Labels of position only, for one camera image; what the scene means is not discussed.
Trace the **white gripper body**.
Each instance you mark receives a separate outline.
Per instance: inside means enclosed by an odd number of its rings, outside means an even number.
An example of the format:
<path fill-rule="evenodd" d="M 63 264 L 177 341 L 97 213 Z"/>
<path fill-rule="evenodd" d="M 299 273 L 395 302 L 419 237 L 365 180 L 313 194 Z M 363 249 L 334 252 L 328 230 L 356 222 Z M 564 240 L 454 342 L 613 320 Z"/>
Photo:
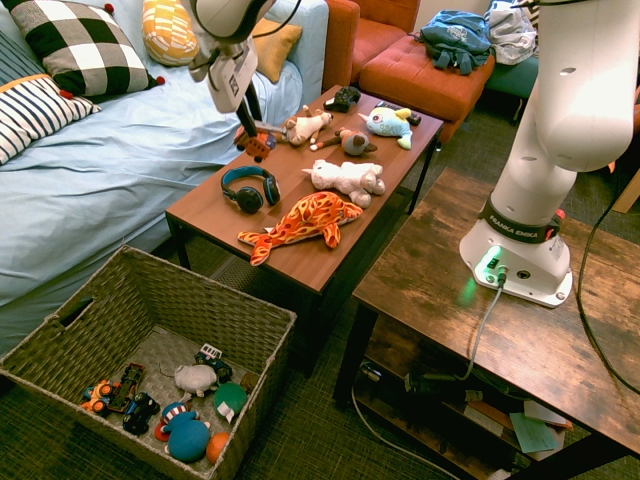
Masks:
<path fill-rule="evenodd" d="M 208 71 L 209 90 L 221 113 L 234 113 L 257 70 L 258 57 L 253 39 L 220 46 Z"/>

